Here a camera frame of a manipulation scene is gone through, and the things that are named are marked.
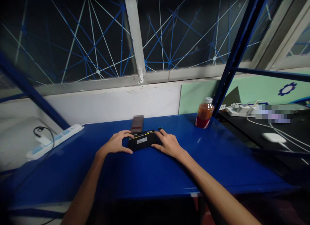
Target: window glass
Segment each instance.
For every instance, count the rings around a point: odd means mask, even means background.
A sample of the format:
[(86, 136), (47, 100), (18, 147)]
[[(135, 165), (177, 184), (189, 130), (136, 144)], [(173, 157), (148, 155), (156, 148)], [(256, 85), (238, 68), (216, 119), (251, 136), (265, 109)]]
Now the window glass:
[(299, 36), (297, 42), (291, 48), (287, 56), (300, 56), (310, 54), (310, 23)]
[(0, 98), (21, 94), (22, 91), (0, 71)]
[(134, 73), (124, 0), (2, 0), (0, 49), (35, 86)]
[[(147, 71), (225, 64), (249, 0), (137, 0)], [(243, 61), (281, 0), (267, 0)]]

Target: hand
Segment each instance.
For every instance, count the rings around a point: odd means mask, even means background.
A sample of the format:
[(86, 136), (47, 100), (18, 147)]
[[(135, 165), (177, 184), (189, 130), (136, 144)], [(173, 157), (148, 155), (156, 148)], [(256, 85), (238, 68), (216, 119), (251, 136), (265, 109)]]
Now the hand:
[(167, 134), (163, 129), (161, 129), (159, 132), (155, 131), (154, 133), (161, 140), (162, 145), (152, 144), (151, 145), (152, 147), (176, 159), (180, 154), (182, 154), (185, 151), (178, 143), (178, 140), (175, 137), (175, 135)]
[(129, 148), (125, 148), (122, 146), (122, 140), (125, 137), (133, 138), (133, 135), (130, 134), (130, 130), (120, 131), (119, 133), (114, 134), (111, 139), (103, 145), (96, 153), (97, 157), (105, 158), (109, 153), (116, 153), (116, 152), (126, 152), (132, 154), (132, 150)]

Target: plastic bottle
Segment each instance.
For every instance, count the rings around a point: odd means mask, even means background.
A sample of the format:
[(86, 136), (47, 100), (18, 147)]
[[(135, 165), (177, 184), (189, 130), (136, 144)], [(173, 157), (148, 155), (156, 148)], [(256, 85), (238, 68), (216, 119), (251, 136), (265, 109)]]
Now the plastic bottle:
[(203, 103), (199, 105), (198, 114), (195, 122), (195, 126), (206, 129), (210, 122), (214, 106), (212, 105), (212, 98), (206, 97)]

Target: blue table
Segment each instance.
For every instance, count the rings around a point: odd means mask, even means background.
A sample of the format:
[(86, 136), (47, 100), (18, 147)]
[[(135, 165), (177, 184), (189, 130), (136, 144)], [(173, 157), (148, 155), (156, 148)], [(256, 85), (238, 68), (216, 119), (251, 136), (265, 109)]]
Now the blue table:
[[(162, 126), (175, 134), (180, 145), (231, 193), (288, 190), (270, 169), (213, 117), (207, 129), (195, 127), (196, 114), (144, 119), (143, 130)], [(12, 207), (71, 201), (94, 159), (112, 134), (130, 129), (131, 121), (85, 125), (51, 155), (15, 194)], [(10, 193), (43, 158), (28, 162), (6, 179)], [(109, 154), (99, 179), (96, 200), (180, 197), (198, 193), (195, 183), (176, 160), (154, 148)]]

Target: bottle cap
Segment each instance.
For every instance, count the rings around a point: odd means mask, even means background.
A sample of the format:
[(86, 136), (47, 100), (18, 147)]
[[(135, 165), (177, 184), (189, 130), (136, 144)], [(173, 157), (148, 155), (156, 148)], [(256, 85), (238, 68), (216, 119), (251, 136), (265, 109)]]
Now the bottle cap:
[(213, 99), (211, 97), (206, 97), (205, 102), (206, 103), (212, 103)]

